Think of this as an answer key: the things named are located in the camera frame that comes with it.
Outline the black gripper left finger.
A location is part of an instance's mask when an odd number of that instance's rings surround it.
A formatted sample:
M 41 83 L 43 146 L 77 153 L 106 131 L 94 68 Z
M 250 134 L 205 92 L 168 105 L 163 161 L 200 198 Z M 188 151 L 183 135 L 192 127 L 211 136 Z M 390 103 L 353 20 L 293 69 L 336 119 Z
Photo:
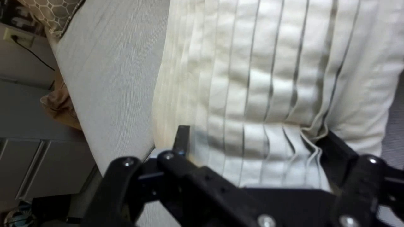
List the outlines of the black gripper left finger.
M 190 127 L 180 125 L 172 150 L 180 156 L 186 156 L 190 146 Z

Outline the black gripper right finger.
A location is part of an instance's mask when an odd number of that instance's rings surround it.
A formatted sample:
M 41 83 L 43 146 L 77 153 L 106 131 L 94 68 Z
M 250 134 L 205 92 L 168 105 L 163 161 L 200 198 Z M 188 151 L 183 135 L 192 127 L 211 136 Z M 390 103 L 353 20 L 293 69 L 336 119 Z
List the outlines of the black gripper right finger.
M 336 134 L 329 132 L 316 145 L 322 150 L 321 166 L 332 185 L 343 187 L 359 155 Z

